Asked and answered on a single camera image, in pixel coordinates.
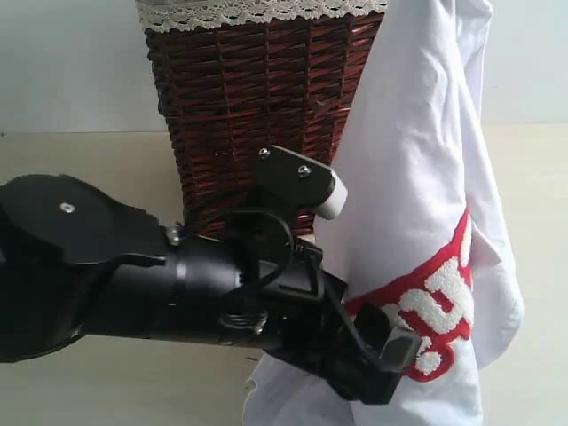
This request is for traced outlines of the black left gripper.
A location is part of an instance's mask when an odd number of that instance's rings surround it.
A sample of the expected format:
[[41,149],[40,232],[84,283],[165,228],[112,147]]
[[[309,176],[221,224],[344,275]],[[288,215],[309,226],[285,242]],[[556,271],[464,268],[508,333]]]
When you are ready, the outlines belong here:
[[239,345],[315,375],[347,401],[388,404],[415,360],[419,336],[369,302],[342,303],[344,281],[318,248],[239,254]]

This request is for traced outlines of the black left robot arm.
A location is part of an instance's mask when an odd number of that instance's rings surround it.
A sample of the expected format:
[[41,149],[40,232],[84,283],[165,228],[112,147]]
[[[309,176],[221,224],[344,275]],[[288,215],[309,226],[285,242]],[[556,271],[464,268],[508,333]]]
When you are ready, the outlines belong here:
[[348,313],[344,281],[280,213],[221,214],[219,238],[162,226],[65,175],[1,187],[1,360],[39,358],[87,335],[250,347],[341,398],[389,403],[421,339],[373,304]]

